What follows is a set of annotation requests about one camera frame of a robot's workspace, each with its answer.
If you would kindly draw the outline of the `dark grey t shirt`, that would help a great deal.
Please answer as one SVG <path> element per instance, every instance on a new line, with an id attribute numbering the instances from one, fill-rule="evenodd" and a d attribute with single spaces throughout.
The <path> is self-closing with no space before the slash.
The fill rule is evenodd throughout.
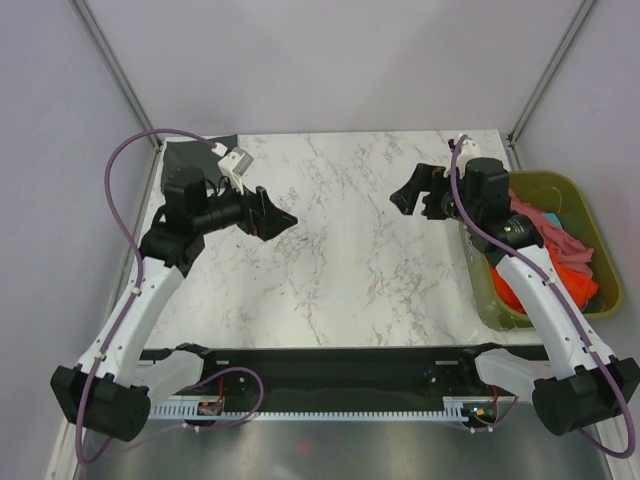
<path id="1" fill-rule="evenodd" d="M 169 176 L 181 167 L 200 169 L 205 178 L 214 184 L 217 184 L 221 179 L 222 173 L 218 167 L 221 157 L 213 153 L 210 146 L 187 138 L 181 141 L 168 139 L 163 148 L 161 192 L 164 192 Z"/>

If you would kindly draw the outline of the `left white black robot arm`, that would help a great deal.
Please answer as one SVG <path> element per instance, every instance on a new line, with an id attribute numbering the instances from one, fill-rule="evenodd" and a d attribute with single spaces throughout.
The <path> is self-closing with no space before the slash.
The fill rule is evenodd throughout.
<path id="1" fill-rule="evenodd" d="M 60 366 L 52 375 L 52 390 L 69 422 L 129 442 L 154 405 L 189 387 L 208 393 L 218 385 L 218 367 L 198 347 L 180 347 L 147 367 L 139 360 L 160 314 L 204 250 L 207 234 L 236 226 L 268 241 L 298 222 L 263 187 L 250 190 L 231 179 L 223 186 L 217 192 L 193 167 L 169 176 L 165 202 L 140 242 L 133 282 L 76 365 Z"/>

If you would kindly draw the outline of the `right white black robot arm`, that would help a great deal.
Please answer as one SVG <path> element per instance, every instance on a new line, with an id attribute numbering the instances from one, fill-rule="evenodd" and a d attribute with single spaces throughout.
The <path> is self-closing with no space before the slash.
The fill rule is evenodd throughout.
<path id="1" fill-rule="evenodd" d="M 477 394 L 490 385 L 534 406 L 555 435 L 621 416 L 632 420 L 628 402 L 639 385 L 639 366 L 620 359 L 592 330 L 567 291 L 531 219 L 515 212 L 510 174 L 494 158 L 469 160 L 464 170 L 420 163 L 390 196 L 401 214 L 418 202 L 429 220 L 463 223 L 475 249 L 509 285 L 540 336 L 547 373 L 533 362 L 494 348 L 458 368 L 458 381 Z"/>

